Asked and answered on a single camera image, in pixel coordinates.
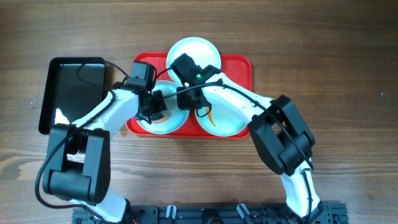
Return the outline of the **orange green sponge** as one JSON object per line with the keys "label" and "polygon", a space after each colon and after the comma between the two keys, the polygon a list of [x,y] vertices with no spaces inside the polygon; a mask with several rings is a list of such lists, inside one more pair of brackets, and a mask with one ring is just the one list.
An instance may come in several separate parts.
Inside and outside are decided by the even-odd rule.
{"label": "orange green sponge", "polygon": [[168,119],[167,115],[163,112],[153,114],[151,116],[151,121],[155,124],[162,123]]}

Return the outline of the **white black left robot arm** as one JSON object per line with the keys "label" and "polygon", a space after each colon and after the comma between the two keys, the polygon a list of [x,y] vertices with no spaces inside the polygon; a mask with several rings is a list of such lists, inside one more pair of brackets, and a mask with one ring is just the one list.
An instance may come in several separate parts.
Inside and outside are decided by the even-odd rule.
{"label": "white black left robot arm", "polygon": [[50,131],[47,155],[35,180],[35,196],[44,206],[41,192],[66,201],[62,209],[82,208],[103,223],[135,223],[131,204],[110,186],[110,141],[121,126],[139,115],[148,117],[164,108],[163,94],[128,88],[110,90],[86,116],[72,124],[56,124]]}

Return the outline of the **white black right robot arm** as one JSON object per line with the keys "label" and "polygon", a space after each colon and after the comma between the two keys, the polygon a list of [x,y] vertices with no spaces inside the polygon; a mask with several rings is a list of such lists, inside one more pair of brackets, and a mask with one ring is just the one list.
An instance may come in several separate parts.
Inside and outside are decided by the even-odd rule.
{"label": "white black right robot arm", "polygon": [[180,82],[189,90],[200,90],[206,101],[221,105],[246,123],[259,157],[282,179],[287,206],[310,221],[320,203],[311,177],[315,138],[293,101],[284,95],[276,100],[260,96],[224,73],[209,79],[203,75],[180,78]]}

